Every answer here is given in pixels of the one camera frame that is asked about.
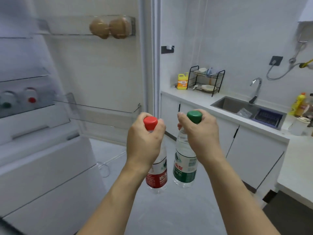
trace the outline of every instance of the red label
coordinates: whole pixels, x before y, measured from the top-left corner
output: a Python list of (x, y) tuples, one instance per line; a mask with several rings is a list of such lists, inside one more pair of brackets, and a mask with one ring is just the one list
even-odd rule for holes
[(163, 173), (157, 175), (148, 173), (146, 176), (146, 182), (148, 186), (152, 188), (161, 188), (167, 182), (167, 169)]

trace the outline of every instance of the white countertop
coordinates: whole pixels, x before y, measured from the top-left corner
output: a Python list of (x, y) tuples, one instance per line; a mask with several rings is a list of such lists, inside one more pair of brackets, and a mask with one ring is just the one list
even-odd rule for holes
[[(295, 120), (295, 117), (287, 115), (281, 130), (276, 130), (211, 106), (211, 104), (224, 96), (230, 96), (244, 101), (248, 100), (238, 95), (223, 94), (220, 92), (211, 97), (210, 94), (205, 92), (191, 89), (177, 90), (176, 88), (163, 89), (161, 93), (176, 98), (186, 104), (193, 104), (201, 108), (204, 107), (210, 114), (216, 117), (238, 123), (256, 132), (288, 143), (284, 162), (278, 177), (278, 187), (284, 193), (313, 209), (313, 137), (300, 137), (289, 133), (288, 128)], [(257, 100), (256, 104), (286, 112), (285, 109), (278, 108), (279, 106), (273, 105), (270, 102), (258, 102)]]

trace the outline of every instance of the black metal rack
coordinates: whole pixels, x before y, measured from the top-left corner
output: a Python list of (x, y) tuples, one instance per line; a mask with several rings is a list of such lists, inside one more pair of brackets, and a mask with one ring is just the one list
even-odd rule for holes
[[(196, 77), (190, 78), (191, 73), (193, 73)], [(223, 83), (223, 78), (225, 75), (225, 70), (220, 71), (216, 74), (213, 75), (208, 75), (205, 72), (200, 72), (199, 71), (199, 65), (198, 66), (193, 66), (190, 68), (189, 75), (188, 75), (188, 88), (192, 88), (195, 90), (200, 90), (209, 94), (212, 94), (212, 96), (215, 93), (218, 93), (221, 89), (222, 83)], [(199, 85), (212, 85), (212, 81), (214, 81), (214, 88), (212, 91), (202, 89), (199, 87)]]

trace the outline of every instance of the refrigerator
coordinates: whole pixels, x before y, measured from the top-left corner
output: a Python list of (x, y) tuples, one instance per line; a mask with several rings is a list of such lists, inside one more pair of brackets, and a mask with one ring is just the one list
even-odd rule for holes
[(0, 217), (16, 230), (76, 233), (106, 194), (89, 139), (125, 145), (159, 115), (158, 1), (0, 0)]

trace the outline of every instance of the kitchen sink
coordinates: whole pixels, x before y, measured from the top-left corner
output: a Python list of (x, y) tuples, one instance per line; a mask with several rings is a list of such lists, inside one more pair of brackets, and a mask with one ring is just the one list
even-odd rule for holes
[(264, 124), (277, 130), (281, 129), (286, 118), (286, 113), (269, 109), (263, 106), (250, 105), (248, 102), (241, 101), (228, 96), (214, 102), (211, 106), (237, 114), (242, 108), (248, 110), (252, 115), (249, 119)]

